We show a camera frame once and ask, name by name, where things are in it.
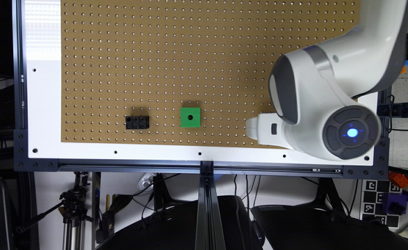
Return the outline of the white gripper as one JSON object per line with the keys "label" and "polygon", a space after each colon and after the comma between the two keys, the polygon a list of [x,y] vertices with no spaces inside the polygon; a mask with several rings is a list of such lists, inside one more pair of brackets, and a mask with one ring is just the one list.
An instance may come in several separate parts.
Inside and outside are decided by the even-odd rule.
{"label": "white gripper", "polygon": [[283,133],[284,124],[277,113],[261,113],[246,121],[246,135],[260,145],[288,146]]}

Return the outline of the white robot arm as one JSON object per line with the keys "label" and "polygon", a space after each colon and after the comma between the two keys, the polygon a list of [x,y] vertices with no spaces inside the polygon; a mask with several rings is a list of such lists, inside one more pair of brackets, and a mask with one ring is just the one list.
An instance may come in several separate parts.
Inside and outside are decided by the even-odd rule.
{"label": "white robot arm", "polygon": [[376,113],[358,98],[392,86],[406,61],[408,0],[362,1],[346,34],[280,56],[269,76],[275,108],[247,136],[324,160],[361,157],[379,141]]}

